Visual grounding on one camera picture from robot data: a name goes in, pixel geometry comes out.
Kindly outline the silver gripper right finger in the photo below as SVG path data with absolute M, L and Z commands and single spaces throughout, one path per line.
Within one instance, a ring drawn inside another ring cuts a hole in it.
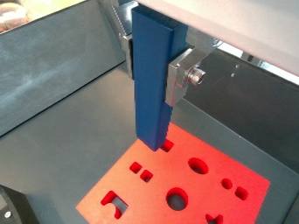
M 173 107 L 186 96 L 189 85 L 198 87 L 206 72 L 201 63 L 222 45 L 222 41 L 190 27 L 187 31 L 187 49 L 174 57 L 167 68 L 165 101 Z

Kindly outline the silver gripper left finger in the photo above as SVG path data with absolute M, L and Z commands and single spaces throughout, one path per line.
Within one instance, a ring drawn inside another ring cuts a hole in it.
M 115 1 L 112 6 L 116 30 L 120 38 L 122 49 L 126 54 L 126 63 L 130 78 L 134 78 L 133 9 L 137 6 L 137 1 Z

